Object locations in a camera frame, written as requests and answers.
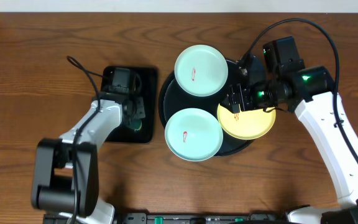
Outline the green yellow sponge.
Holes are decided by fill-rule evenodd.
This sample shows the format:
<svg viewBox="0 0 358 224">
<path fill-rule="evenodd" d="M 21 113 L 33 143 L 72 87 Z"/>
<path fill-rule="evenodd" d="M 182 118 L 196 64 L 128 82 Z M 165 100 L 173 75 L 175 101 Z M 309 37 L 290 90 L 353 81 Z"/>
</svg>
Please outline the green yellow sponge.
<svg viewBox="0 0 358 224">
<path fill-rule="evenodd" d="M 142 129 L 142 120 L 133 119 L 130 122 L 128 122 L 126 126 L 133 131 L 140 131 Z"/>
</svg>

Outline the yellow plate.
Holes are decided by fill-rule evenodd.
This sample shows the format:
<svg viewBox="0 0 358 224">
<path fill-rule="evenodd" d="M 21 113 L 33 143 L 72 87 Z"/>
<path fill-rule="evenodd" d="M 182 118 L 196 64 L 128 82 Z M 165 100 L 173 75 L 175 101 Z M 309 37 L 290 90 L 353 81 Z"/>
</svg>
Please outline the yellow plate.
<svg viewBox="0 0 358 224">
<path fill-rule="evenodd" d="M 234 114 L 219 105 L 217 118 L 222 129 L 230 136 L 242 140 L 252 140 L 270 131 L 275 122 L 276 112 L 266 113 L 260 109 Z"/>
</svg>

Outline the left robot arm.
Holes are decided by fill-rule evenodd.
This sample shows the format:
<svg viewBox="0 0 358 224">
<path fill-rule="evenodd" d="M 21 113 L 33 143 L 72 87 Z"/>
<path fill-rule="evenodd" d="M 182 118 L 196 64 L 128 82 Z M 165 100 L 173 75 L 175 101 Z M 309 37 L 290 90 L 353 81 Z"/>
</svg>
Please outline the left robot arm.
<svg viewBox="0 0 358 224">
<path fill-rule="evenodd" d="M 88 112 L 57 139 L 37 145 L 30 202 L 62 223 L 112 223 L 115 208 L 99 197 L 98 152 L 117 128 L 144 117 L 142 76 L 107 77 Z"/>
</svg>

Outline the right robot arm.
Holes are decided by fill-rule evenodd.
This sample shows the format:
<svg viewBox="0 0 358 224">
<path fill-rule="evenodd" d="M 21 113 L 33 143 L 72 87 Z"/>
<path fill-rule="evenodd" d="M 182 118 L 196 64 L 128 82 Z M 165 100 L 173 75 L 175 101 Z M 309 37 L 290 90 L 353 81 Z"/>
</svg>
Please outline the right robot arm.
<svg viewBox="0 0 358 224">
<path fill-rule="evenodd" d="M 334 80 L 324 67 L 306 68 L 296 50 L 265 48 L 264 58 L 273 80 L 230 87 L 222 106 L 232 113 L 268 112 L 285 103 L 310 133 L 329 171 L 340 208 L 298 208 L 286 214 L 290 223 L 358 223 L 358 137 Z"/>
</svg>

